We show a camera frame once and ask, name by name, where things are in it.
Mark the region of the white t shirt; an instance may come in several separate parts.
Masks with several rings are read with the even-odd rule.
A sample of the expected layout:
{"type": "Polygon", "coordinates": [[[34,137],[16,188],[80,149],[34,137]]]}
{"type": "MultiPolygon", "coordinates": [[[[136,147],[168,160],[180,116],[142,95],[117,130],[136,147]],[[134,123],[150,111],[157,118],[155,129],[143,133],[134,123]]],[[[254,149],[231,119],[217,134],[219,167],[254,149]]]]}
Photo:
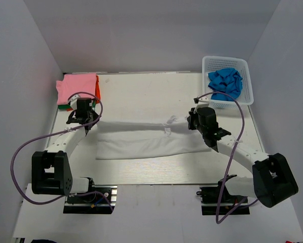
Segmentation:
{"type": "Polygon", "coordinates": [[[152,120],[102,120],[98,123],[97,160],[144,159],[208,152],[201,134],[189,130],[187,117],[152,120]]]}

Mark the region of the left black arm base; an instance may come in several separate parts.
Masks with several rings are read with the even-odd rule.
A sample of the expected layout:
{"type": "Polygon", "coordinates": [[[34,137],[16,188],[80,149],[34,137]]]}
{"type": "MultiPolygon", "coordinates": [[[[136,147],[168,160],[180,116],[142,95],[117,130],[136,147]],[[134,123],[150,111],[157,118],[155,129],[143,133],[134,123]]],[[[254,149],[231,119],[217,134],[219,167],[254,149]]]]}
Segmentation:
{"type": "Polygon", "coordinates": [[[93,185],[91,191],[102,193],[90,194],[85,196],[67,197],[63,207],[64,214],[81,214],[81,215],[110,215],[115,208],[117,201],[116,185],[93,185]]]}

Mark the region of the blue t shirt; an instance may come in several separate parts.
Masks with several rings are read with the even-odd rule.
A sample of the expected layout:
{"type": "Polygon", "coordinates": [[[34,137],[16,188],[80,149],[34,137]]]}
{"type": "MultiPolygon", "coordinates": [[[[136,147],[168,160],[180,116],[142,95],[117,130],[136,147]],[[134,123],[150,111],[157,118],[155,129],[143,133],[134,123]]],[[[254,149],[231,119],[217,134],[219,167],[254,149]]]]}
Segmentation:
{"type": "Polygon", "coordinates": [[[242,91],[243,84],[240,73],[234,68],[224,68],[208,73],[210,80],[208,87],[217,92],[211,99],[219,101],[234,101],[242,91]]]}

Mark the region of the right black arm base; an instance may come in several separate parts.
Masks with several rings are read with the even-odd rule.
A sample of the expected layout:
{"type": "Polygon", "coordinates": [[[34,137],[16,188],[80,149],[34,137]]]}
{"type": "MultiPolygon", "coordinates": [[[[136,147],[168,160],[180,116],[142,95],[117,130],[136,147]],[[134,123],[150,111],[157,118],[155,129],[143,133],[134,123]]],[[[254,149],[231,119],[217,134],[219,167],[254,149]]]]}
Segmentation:
{"type": "MultiPolygon", "coordinates": [[[[200,190],[196,192],[196,195],[201,199],[201,210],[203,216],[215,216],[219,191],[219,186],[210,185],[200,187],[200,190]]],[[[219,215],[224,216],[227,214],[242,199],[243,196],[230,195],[227,189],[224,189],[219,207],[219,215]]],[[[248,199],[246,199],[236,210],[234,210],[231,215],[249,215],[250,210],[247,206],[248,199]]]]}

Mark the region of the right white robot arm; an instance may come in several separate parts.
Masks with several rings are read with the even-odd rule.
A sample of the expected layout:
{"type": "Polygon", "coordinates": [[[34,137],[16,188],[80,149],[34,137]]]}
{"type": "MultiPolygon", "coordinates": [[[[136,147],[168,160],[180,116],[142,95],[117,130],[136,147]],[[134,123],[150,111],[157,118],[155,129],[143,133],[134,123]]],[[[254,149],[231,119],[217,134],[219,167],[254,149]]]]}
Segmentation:
{"type": "Polygon", "coordinates": [[[219,127],[214,109],[192,108],[187,121],[188,128],[197,130],[209,148],[229,156],[252,174],[251,177],[225,174],[217,187],[205,187],[198,192],[205,203],[214,199],[222,203],[237,203],[242,197],[252,197],[271,208],[298,193],[299,188],[286,157],[280,153],[257,151],[234,139],[229,131],[219,127]]]}

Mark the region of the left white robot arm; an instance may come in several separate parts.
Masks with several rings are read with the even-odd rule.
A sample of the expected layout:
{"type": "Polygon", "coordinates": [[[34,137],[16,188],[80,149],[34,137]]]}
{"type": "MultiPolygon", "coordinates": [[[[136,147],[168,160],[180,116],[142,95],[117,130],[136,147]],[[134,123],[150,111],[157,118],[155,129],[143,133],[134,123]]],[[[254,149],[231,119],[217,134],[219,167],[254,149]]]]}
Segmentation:
{"type": "Polygon", "coordinates": [[[58,136],[45,151],[35,152],[31,160],[31,188],[35,194],[62,195],[78,193],[86,202],[96,197],[90,178],[74,178],[69,159],[78,145],[92,129],[98,114],[93,110],[93,100],[77,98],[66,121],[65,133],[58,136]]]}

